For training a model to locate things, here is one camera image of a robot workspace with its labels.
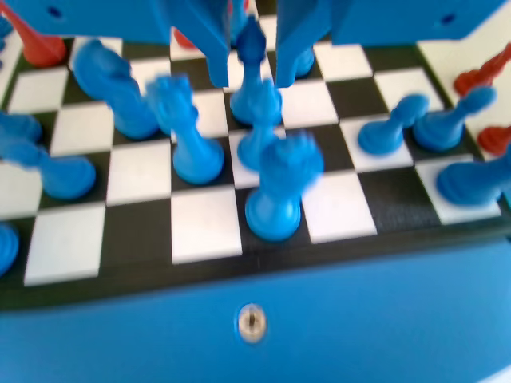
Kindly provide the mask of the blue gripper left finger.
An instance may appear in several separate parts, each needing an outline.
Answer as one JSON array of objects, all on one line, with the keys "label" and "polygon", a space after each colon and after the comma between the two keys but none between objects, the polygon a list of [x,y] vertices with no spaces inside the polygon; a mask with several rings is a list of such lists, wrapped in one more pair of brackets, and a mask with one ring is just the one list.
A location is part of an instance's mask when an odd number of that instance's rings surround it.
[{"label": "blue gripper left finger", "polygon": [[228,85],[228,1],[177,1],[172,6],[175,26],[207,59],[211,83]]}]

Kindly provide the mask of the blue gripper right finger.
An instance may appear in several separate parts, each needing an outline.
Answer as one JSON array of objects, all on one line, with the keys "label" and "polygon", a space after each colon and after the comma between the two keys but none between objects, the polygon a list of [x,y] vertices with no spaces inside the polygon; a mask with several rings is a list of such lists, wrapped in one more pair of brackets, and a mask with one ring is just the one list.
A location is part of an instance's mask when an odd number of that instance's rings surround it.
[{"label": "blue gripper right finger", "polygon": [[332,1],[281,0],[276,5],[277,87],[290,87],[299,56],[331,30]]}]

